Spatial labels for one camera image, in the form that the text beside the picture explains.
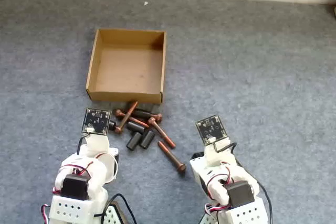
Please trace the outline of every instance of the small object pile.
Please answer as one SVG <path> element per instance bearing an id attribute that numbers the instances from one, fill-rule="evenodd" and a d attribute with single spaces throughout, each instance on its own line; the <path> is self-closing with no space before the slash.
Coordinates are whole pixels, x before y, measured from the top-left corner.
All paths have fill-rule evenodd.
<path id="1" fill-rule="evenodd" d="M 116 117 L 122 118 L 121 122 L 117 125 L 116 122 L 110 121 L 109 130 L 121 133 L 126 126 L 127 129 L 132 131 L 132 137 L 126 145 L 131 151 L 135 150 L 137 145 L 140 145 L 143 149 L 147 149 L 150 146 L 155 137 L 155 133 L 152 131 L 151 127 L 157 130 L 170 148 L 175 148 L 176 144 L 158 125 L 158 123 L 162 121 L 162 114 L 152 114 L 149 111 L 137 109 L 137 105 L 138 102 L 132 103 L 126 113 L 117 109 L 114 114 Z M 163 142 L 159 141 L 158 146 L 173 163 L 177 171 L 180 174 L 183 174 L 186 169 L 185 164 L 181 163 Z"/>

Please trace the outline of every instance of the electronic chip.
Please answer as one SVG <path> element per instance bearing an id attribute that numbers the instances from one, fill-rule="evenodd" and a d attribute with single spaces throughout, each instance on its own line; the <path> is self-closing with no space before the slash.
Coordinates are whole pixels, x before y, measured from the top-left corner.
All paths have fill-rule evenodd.
<path id="1" fill-rule="evenodd" d="M 209 139 L 212 137 L 215 137 L 216 141 L 227 137 L 225 129 L 218 115 L 213 115 L 196 122 L 196 127 L 204 145 L 211 144 Z"/>
<path id="2" fill-rule="evenodd" d="M 107 135 L 110 116 L 111 111 L 109 110 L 86 109 L 82 132 Z"/>

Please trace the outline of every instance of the black wire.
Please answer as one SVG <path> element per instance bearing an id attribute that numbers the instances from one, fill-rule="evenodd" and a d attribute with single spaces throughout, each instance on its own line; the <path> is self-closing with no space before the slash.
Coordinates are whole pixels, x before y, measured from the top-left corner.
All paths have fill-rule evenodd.
<path id="1" fill-rule="evenodd" d="M 232 147 L 232 149 L 231 149 L 231 153 L 233 153 L 233 150 L 234 150 L 235 147 L 237 146 L 237 143 L 236 143 L 236 142 L 230 143 L 229 145 L 226 145 L 225 147 L 221 148 L 220 150 L 217 150 L 216 142 L 214 142 L 213 145 L 214 145 L 214 149 L 215 149 L 215 151 L 216 151 L 217 153 L 219 153 L 219 152 L 223 152 L 223 151 L 225 151 L 225 150 L 227 150 L 227 149 L 229 149 L 229 148 L 231 148 L 231 147 Z"/>
<path id="2" fill-rule="evenodd" d="M 81 145 L 82 145 L 83 139 L 84 139 L 85 137 L 89 136 L 89 135 L 90 135 L 90 133 L 88 133 L 88 134 L 86 134 L 86 135 L 80 137 L 79 142 L 78 142 L 78 145 L 77 145 L 77 155 L 79 155 L 79 151 L 80 151 L 80 147 L 81 147 Z"/>
<path id="3" fill-rule="evenodd" d="M 125 199 L 125 197 L 122 194 L 115 194 L 109 201 L 106 202 L 106 205 L 104 207 L 102 217 L 101 217 L 101 220 L 100 220 L 100 224 L 104 224 L 104 217 L 106 215 L 106 211 L 107 211 L 108 207 L 111 205 L 111 203 L 114 201 L 114 199 L 117 198 L 118 196 L 121 197 L 123 199 L 123 201 L 125 202 L 125 205 L 126 205 L 128 211 L 130 212 L 130 214 L 132 216 L 134 224 L 137 224 L 137 221 L 135 220 L 135 216 L 134 216 L 130 206 L 128 205 L 127 200 Z"/>
<path id="4" fill-rule="evenodd" d="M 240 167 L 242 167 L 242 168 L 244 168 L 243 166 L 242 166 L 242 164 L 238 161 L 238 159 L 236 158 L 236 162 L 237 162 L 237 164 L 240 166 Z M 269 208 L 269 224 L 272 224 L 273 223 L 273 210 L 272 210 L 272 202 L 271 202 L 271 199 L 270 199 L 270 197 L 268 196 L 268 193 L 267 193 L 267 191 L 266 191 L 266 188 L 259 182 L 259 180 L 257 180 L 248 170 L 246 170 L 245 169 L 245 171 L 252 177 L 252 178 L 254 178 L 257 182 L 258 182 L 258 184 L 259 184 L 259 186 L 262 188 L 262 190 L 264 191 L 264 194 L 265 194 L 265 197 L 266 197 L 266 199 L 267 199 L 267 202 L 268 202 L 268 208 Z"/>
<path id="5" fill-rule="evenodd" d="M 216 218 L 217 218 L 217 223 L 219 224 L 218 213 L 219 213 L 219 211 L 217 211 L 217 213 L 216 213 Z"/>

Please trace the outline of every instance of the gray carpet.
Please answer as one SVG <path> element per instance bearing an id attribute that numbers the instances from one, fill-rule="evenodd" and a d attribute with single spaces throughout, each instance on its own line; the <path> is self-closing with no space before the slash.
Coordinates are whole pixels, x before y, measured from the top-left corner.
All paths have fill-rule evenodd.
<path id="1" fill-rule="evenodd" d="M 0 0 L 0 223 L 42 223 L 85 108 L 123 105 L 85 92 L 98 27 L 167 31 L 154 109 L 181 160 L 202 150 L 194 122 L 218 113 L 275 223 L 334 223 L 336 21 L 322 5 L 238 0 Z M 120 150 L 109 194 L 139 223 L 198 223 L 207 201 L 190 167 L 180 178 L 155 144 L 128 152 L 129 138 L 109 134 Z"/>

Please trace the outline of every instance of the perforated bracket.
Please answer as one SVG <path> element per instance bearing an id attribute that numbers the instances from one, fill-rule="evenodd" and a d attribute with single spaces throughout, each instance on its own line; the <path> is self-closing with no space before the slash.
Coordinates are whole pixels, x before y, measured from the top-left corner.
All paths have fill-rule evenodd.
<path id="1" fill-rule="evenodd" d="M 256 198 L 252 203 L 231 209 L 229 211 L 220 211 L 218 220 L 205 214 L 199 224 L 267 224 L 268 217 L 264 202 L 261 198 Z"/>
<path id="2" fill-rule="evenodd" d="M 104 224 L 124 224 L 115 210 L 114 206 L 109 206 L 104 217 Z"/>
<path id="3" fill-rule="evenodd" d="M 90 224 L 93 218 L 90 200 L 77 200 L 61 196 L 53 196 L 49 217 L 74 224 Z"/>

